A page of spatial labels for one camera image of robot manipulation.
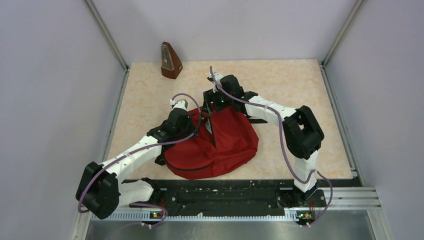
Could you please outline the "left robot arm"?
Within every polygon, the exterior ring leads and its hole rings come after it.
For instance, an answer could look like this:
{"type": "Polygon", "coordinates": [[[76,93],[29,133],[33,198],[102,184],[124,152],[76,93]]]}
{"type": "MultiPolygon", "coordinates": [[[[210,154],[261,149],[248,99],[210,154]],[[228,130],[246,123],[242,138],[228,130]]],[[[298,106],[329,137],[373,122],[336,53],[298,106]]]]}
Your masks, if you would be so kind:
{"type": "Polygon", "coordinates": [[[195,126],[187,107],[176,104],[161,125],[148,131],[132,147],[102,163],[89,163],[75,194],[78,212],[91,212],[102,220],[117,208],[135,202],[156,206],[161,194],[153,184],[143,179],[125,183],[125,179],[147,161],[194,137],[194,132],[195,126]]]}

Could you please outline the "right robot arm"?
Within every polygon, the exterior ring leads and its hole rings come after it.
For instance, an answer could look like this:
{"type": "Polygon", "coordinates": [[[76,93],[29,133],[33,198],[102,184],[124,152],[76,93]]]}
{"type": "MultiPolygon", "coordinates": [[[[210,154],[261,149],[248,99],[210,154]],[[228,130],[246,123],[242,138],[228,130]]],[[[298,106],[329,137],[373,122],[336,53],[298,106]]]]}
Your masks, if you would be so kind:
{"type": "Polygon", "coordinates": [[[314,198],[316,162],[325,138],[315,115],[308,106],[287,107],[267,100],[253,91],[244,91],[234,75],[212,72],[207,78],[213,88],[204,91],[204,106],[209,112],[232,107],[246,117],[278,126],[281,151],[297,188],[293,200],[307,206],[314,198]]]}

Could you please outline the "red backpack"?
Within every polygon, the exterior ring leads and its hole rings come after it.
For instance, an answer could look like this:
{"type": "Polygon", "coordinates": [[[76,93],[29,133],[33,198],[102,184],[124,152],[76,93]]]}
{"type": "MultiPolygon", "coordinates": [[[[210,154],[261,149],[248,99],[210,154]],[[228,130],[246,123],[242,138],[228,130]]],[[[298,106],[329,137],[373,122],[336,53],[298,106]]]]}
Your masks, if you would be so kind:
{"type": "Polygon", "coordinates": [[[175,144],[161,154],[165,165],[188,180],[228,174],[249,162],[258,151],[259,137],[248,118],[227,107],[212,114],[189,111],[197,136],[175,144]],[[205,128],[210,119],[212,134],[205,128]]]}

